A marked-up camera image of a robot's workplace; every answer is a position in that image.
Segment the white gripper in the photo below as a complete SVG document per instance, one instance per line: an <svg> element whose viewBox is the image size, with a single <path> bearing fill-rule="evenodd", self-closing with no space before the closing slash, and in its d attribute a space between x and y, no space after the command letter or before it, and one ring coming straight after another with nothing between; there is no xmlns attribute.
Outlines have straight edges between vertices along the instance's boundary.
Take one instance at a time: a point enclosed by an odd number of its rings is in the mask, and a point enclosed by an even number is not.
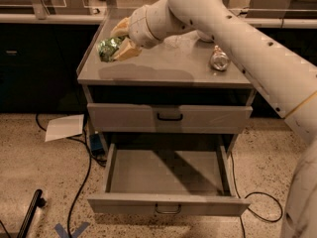
<svg viewBox="0 0 317 238"><path fill-rule="evenodd" d="M149 6L145 5L136 9L129 17L122 19L111 31L110 37L122 37L129 34L120 45L119 50L113 54L113 59L122 61L137 57L142 49L151 49L161 43L148 26L147 12Z"/></svg>

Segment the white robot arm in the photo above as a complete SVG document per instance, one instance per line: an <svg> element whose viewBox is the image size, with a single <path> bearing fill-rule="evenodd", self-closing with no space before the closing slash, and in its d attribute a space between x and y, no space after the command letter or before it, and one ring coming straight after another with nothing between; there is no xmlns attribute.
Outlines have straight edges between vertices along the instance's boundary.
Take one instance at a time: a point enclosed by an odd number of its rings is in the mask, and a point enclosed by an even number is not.
<svg viewBox="0 0 317 238"><path fill-rule="evenodd" d="M293 174L280 238L317 238L316 66L236 17L222 0L159 0L134 11L111 35L150 49L193 29L214 40L308 144Z"/></svg>

